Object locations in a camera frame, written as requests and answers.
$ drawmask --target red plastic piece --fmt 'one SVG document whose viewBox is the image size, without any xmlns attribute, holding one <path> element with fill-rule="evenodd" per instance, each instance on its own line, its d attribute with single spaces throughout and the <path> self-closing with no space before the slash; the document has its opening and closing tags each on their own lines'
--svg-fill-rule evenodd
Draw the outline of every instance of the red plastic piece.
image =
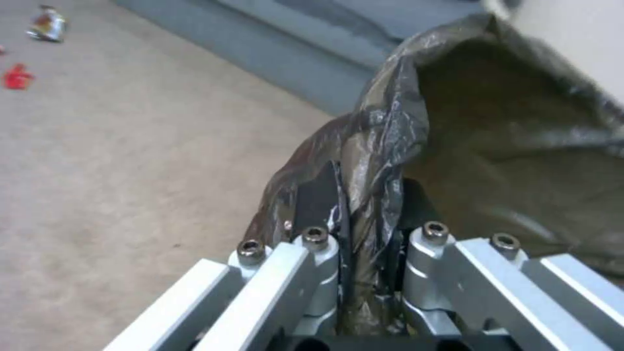
<svg viewBox="0 0 624 351">
<path fill-rule="evenodd" d="M 24 64 L 18 63 L 4 73 L 4 86 L 8 89 L 26 89 L 34 76 L 26 71 Z"/>
</svg>

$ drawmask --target screw head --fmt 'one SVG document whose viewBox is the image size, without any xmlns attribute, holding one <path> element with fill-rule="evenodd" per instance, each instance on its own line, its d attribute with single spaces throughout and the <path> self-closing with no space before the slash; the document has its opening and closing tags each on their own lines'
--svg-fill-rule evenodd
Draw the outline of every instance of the screw head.
<svg viewBox="0 0 624 351">
<path fill-rule="evenodd" d="M 256 239 L 243 240 L 238 244 L 236 254 L 241 265 L 257 265 L 266 257 L 265 245 Z"/>
<path fill-rule="evenodd" d="M 321 227 L 307 227 L 301 232 L 303 246 L 310 251 L 321 251 L 327 247 L 329 234 Z"/>
<path fill-rule="evenodd" d="M 507 233 L 496 233 L 490 238 L 490 245 L 508 260 L 515 259 L 520 250 L 520 241 Z"/>
<path fill-rule="evenodd" d="M 422 236 L 434 245 L 444 245 L 449 238 L 449 228 L 442 222 L 430 221 L 422 226 Z"/>
</svg>

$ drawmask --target gray carpet floor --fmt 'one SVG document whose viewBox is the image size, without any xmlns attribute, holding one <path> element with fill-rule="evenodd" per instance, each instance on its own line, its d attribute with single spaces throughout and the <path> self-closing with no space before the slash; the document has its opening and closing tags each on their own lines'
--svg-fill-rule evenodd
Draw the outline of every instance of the gray carpet floor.
<svg viewBox="0 0 624 351">
<path fill-rule="evenodd" d="M 63 44 L 0 0 L 0 349 L 97 350 L 198 259 L 329 116 L 107 0 L 53 0 Z"/>
</svg>

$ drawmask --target trash bag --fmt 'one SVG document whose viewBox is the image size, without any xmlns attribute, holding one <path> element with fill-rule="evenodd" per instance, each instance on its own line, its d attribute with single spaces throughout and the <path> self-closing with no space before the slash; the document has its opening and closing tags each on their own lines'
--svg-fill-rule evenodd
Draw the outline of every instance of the trash bag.
<svg viewBox="0 0 624 351">
<path fill-rule="evenodd" d="M 404 206 L 404 177 L 458 239 L 510 233 L 531 256 L 569 252 L 617 283 L 623 157 L 615 102 L 541 42 L 469 16 L 403 42 L 353 113 L 273 176 L 245 237 L 293 239 L 284 223 L 297 187 L 339 164 L 350 229 L 339 333 L 401 333 L 395 288 L 407 233 L 397 226 L 403 208 L 420 210 Z"/>
</svg>

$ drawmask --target crumpled wrapper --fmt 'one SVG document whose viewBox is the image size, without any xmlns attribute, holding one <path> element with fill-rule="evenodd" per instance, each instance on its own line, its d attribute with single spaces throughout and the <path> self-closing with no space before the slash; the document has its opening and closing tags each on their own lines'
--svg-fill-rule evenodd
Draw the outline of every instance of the crumpled wrapper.
<svg viewBox="0 0 624 351">
<path fill-rule="evenodd" d="M 67 21 L 52 6 L 41 5 L 42 14 L 33 20 L 31 27 L 26 31 L 36 40 L 63 42 Z"/>
<path fill-rule="evenodd" d="M 564 58 L 492 16 L 403 42 L 354 111 L 273 176 L 245 237 L 294 239 L 283 230 L 293 192 L 328 161 L 341 165 L 353 236 L 341 334 L 405 330 L 395 298 L 403 177 L 460 240 L 506 232 L 533 257 L 569 252 L 624 278 L 624 112 Z"/>
</svg>

